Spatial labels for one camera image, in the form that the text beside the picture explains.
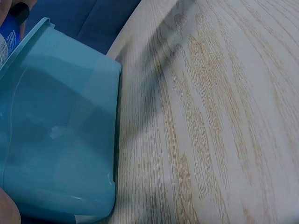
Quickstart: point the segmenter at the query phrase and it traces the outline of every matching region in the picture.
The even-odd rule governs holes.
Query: finger
[[[25,26],[26,26],[26,21],[20,26],[20,41],[23,40],[24,38]]]
[[[12,0],[0,0],[0,26],[5,20],[10,9]]]

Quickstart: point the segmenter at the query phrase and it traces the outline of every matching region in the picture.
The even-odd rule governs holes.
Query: black cap
[[[15,21],[20,26],[28,18],[30,9],[24,2],[19,2],[12,6],[8,13],[15,18]]]

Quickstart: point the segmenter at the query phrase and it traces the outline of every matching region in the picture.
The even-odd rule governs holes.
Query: person's hand
[[[13,6],[19,2],[26,3],[29,6],[29,8],[31,9],[36,4],[37,0],[0,0],[0,26],[2,25],[3,21],[5,20],[11,6]],[[20,27],[20,39],[23,39],[23,37],[24,37],[25,25],[26,25],[26,22],[24,22]]]

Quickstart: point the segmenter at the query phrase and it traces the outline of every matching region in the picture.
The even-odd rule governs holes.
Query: white label
[[[4,37],[0,34],[0,67],[8,58],[8,47]]]

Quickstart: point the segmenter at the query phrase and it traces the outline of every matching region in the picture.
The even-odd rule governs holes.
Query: wood grain
[[[142,0],[108,223],[299,222],[299,1]]]

